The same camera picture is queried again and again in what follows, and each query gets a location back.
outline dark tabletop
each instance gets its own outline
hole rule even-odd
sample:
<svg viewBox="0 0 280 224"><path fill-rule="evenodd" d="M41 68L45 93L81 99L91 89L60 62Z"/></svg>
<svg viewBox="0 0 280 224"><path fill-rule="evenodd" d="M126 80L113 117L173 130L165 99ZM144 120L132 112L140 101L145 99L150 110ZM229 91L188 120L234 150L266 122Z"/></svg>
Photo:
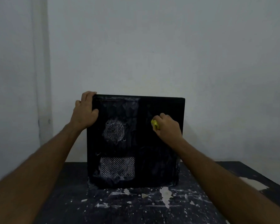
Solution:
<svg viewBox="0 0 280 224"><path fill-rule="evenodd" d="M280 206L280 185L241 162L218 164L269 187L261 193ZM173 187L89 189L87 163L68 162L35 224L227 223L182 162L179 178Z"/></svg>

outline hand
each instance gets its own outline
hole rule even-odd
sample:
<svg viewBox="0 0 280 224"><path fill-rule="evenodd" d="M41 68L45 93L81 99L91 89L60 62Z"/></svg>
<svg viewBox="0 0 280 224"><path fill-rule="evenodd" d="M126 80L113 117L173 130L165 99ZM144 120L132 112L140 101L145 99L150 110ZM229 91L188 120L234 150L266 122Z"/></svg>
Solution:
<svg viewBox="0 0 280 224"><path fill-rule="evenodd" d="M159 130L153 126L153 131L168 144L171 148L175 147L183 137L178 122L174 121L170 116L161 113L160 116L153 117L158 122Z"/></svg>
<svg viewBox="0 0 280 224"><path fill-rule="evenodd" d="M76 106L70 124L78 131L90 127L98 118L98 109L92 110L92 97L96 92L87 91L82 94L81 101L76 101Z"/></svg>

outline perforated mesh vent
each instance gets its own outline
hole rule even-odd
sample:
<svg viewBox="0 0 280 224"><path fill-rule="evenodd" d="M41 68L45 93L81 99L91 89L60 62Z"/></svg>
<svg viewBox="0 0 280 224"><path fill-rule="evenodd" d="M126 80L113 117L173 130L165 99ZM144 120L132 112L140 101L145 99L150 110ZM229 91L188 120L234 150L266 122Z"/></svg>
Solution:
<svg viewBox="0 0 280 224"><path fill-rule="evenodd" d="M124 137L124 127L121 123L112 123L107 128L107 135L113 141L120 141Z"/></svg>
<svg viewBox="0 0 280 224"><path fill-rule="evenodd" d="M134 157L102 157L101 158L102 177L134 177L135 158Z"/></svg>

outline yellow sponge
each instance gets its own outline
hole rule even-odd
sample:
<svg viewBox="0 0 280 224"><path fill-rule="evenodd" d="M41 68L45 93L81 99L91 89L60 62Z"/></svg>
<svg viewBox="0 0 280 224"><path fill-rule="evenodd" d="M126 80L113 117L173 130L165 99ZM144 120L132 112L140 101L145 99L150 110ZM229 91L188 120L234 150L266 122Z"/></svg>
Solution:
<svg viewBox="0 0 280 224"><path fill-rule="evenodd" d="M157 120L152 119L150 122L151 122L151 124L154 125L158 130L160 129L160 126L158 125Z"/></svg>

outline table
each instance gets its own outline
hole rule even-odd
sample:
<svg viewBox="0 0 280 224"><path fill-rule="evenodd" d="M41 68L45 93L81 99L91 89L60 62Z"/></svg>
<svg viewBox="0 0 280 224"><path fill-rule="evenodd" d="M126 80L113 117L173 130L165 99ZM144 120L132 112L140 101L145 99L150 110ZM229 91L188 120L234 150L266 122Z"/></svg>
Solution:
<svg viewBox="0 0 280 224"><path fill-rule="evenodd" d="M268 186L261 192L280 206L279 185L241 162L218 163L236 176ZM68 162L35 224L227 223L182 162L179 178L173 187L89 189L87 163Z"/></svg>

